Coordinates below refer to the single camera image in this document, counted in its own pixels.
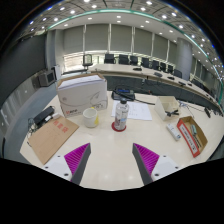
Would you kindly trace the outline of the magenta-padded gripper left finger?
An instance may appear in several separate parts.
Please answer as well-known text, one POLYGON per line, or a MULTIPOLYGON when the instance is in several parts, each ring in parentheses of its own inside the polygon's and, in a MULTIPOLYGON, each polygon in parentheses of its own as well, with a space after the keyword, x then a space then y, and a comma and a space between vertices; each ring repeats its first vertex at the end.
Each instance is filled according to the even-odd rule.
POLYGON ((79 146, 66 155, 52 157, 42 169, 79 185, 91 154, 89 143, 79 146))

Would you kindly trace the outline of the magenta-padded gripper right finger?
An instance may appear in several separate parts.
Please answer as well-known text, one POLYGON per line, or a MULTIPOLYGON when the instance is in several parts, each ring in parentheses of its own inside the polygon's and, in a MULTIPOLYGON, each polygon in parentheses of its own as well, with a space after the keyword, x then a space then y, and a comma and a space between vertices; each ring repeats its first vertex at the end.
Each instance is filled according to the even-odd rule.
POLYGON ((137 143, 133 144, 132 153, 144 185, 166 177, 180 169, 169 156, 158 155, 137 143))

